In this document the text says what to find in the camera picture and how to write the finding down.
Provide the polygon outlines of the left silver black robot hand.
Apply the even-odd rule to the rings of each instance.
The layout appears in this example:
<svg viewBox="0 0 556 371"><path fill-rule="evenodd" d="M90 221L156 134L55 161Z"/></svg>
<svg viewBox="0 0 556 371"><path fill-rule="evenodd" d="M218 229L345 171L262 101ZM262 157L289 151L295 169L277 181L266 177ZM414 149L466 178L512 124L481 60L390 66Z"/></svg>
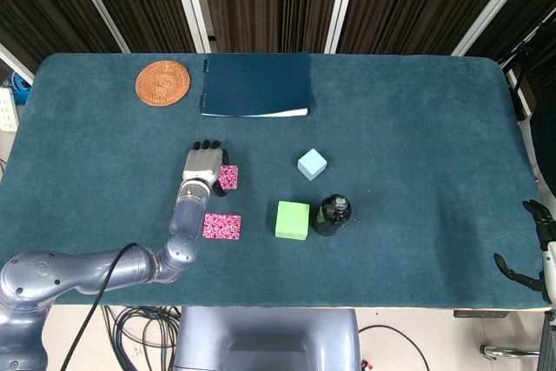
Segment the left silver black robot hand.
<svg viewBox="0 0 556 371"><path fill-rule="evenodd" d="M188 152L182 172L182 182L203 182L219 197L227 194L221 185L220 173L228 165L228 151L218 140L205 139L194 142Z"/></svg>

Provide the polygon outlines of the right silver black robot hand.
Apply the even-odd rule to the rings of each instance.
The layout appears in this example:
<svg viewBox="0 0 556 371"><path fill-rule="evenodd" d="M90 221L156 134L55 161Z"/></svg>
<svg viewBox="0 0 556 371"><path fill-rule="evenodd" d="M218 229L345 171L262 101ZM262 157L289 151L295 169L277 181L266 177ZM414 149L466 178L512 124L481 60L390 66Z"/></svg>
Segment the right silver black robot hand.
<svg viewBox="0 0 556 371"><path fill-rule="evenodd" d="M543 300L555 308L555 220L549 209L540 202L529 200L523 201L522 205L535 223L542 254L542 271L539 273L539 278L535 279L510 269L500 254L494 253L493 259L498 270L507 279L534 292L540 292Z"/></svg>

